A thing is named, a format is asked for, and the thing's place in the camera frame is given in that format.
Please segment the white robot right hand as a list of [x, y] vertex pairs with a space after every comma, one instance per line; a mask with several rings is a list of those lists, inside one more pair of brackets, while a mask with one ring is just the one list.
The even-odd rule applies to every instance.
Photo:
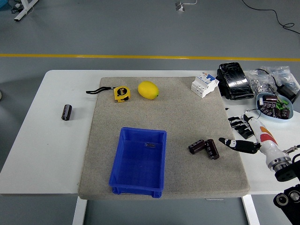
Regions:
[[242, 115], [239, 117], [230, 117], [228, 119], [233, 128], [238, 128], [239, 124], [246, 125], [253, 132], [256, 143], [246, 140], [230, 140], [220, 137], [218, 140], [232, 150], [255, 154], [257, 151], [266, 156], [266, 165], [269, 169], [274, 170], [275, 166], [281, 164], [288, 166], [292, 163], [289, 155], [279, 149], [279, 146], [269, 132], [269, 130], [255, 117]]

